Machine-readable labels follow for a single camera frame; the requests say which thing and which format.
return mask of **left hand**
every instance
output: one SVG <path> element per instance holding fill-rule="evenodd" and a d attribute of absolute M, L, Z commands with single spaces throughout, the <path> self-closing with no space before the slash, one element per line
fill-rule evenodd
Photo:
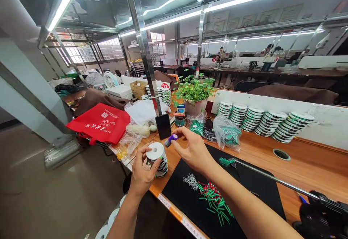
<path fill-rule="evenodd" d="M 157 159 L 151 169 L 147 169 L 143 166 L 143 162 L 146 159 L 146 151 L 151 151 L 152 148 L 148 146 L 151 144 L 147 143 L 145 146 L 140 148 L 137 152 L 137 156 L 134 160 L 132 167 L 132 179 L 130 182 L 129 193 L 141 199 L 145 193 L 149 190 L 152 181 L 155 178 L 157 169 L 160 166 L 162 159 Z"/>

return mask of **purple glue stick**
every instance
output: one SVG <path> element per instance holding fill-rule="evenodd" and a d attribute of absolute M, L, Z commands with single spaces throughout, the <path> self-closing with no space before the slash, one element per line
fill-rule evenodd
<path fill-rule="evenodd" d="M 164 143 L 165 147 L 169 147 L 171 145 L 171 141 L 172 140 L 177 140 L 179 137 L 177 134 L 173 134 L 172 136 L 169 137 L 169 139 L 167 139 Z"/>

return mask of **gray floor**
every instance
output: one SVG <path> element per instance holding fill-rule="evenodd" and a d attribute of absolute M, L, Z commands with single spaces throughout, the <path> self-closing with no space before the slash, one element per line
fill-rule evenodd
<path fill-rule="evenodd" d="M 94 238 L 123 196 L 120 165 L 100 147 L 48 171 L 43 151 L 49 145 L 24 125 L 0 131 L 0 144 L 0 238 Z M 136 238 L 150 237 L 191 235 L 148 193 Z"/>

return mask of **black smartphone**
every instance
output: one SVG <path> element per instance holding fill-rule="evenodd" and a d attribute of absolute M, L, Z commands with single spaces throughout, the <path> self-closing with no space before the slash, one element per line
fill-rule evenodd
<path fill-rule="evenodd" d="M 159 133 L 159 139 L 162 140 L 165 138 L 169 138 L 171 135 L 169 115 L 163 114 L 161 116 L 157 116 L 155 120 L 156 120 L 157 129 Z"/>

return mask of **flower pot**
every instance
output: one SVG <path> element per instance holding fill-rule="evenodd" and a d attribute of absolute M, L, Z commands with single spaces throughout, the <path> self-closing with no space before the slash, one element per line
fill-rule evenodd
<path fill-rule="evenodd" d="M 206 109 L 208 99 L 202 100 L 202 101 L 191 101 L 187 100 L 183 103 L 185 104 L 185 111 L 187 112 L 187 115 L 190 116 L 198 116 L 202 113 L 202 110 Z"/>

